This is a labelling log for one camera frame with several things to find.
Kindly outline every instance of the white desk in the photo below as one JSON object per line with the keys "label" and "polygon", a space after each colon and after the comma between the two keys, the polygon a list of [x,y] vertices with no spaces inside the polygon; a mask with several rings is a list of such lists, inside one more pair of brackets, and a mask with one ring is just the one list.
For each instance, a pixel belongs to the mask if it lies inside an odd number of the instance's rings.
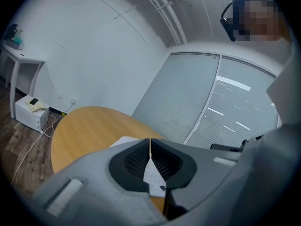
{"label": "white desk", "polygon": [[[28,48],[26,45],[24,49],[18,50],[6,45],[5,41],[1,41],[1,50],[4,56],[4,63],[6,62],[7,57],[10,57],[15,62],[10,85],[10,114],[11,118],[14,119],[16,117],[15,92],[20,64],[38,64],[38,69],[32,78],[29,89],[29,95],[33,96],[33,89],[37,80],[39,70],[45,63],[46,58],[42,55],[35,53],[34,51],[31,51],[30,48]],[[6,68],[5,87],[8,87],[9,74],[9,69]]]}

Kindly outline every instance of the ceiling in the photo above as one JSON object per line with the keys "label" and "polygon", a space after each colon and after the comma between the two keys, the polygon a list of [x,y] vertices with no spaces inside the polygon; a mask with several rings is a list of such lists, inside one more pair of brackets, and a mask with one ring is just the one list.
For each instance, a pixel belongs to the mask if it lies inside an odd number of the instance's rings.
{"label": "ceiling", "polygon": [[[149,0],[128,1],[133,5],[138,5],[136,9],[145,17],[147,23],[162,38],[167,47],[176,45],[168,26]],[[172,2],[171,7],[179,19],[188,42],[197,40],[233,43],[220,24],[221,14],[232,0],[167,1]],[[232,9],[228,9],[225,17],[232,17],[231,13]],[[235,44],[260,51],[282,64],[286,62],[291,53],[290,44],[285,40],[256,43],[236,41]]]}

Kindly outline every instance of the round table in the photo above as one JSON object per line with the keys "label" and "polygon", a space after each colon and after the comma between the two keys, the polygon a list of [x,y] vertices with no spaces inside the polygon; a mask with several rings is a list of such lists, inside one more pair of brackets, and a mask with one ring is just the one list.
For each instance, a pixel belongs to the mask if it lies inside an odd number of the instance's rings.
{"label": "round table", "polygon": [[[137,119],[109,108],[89,106],[70,112],[57,125],[53,135],[51,163],[54,173],[83,155],[109,148],[123,136],[164,139]],[[164,199],[151,199],[163,211]]]}

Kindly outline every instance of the white paper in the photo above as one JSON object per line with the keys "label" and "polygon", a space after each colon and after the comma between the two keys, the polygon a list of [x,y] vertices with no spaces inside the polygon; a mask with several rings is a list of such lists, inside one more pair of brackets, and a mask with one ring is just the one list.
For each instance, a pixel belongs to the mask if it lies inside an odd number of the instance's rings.
{"label": "white paper", "polygon": [[[117,142],[112,144],[110,147],[120,145],[126,142],[136,141],[136,140],[138,139],[133,137],[121,137]],[[143,181],[150,185],[150,191],[149,191],[150,196],[160,197],[160,198],[165,197],[166,182],[164,181],[161,174],[157,170],[154,162],[152,161],[151,154],[150,154],[150,160],[145,167]]]}
{"label": "white paper", "polygon": [[121,137],[117,142],[113,143],[110,147],[120,145],[126,142],[136,141],[136,140],[138,139],[133,137]]}

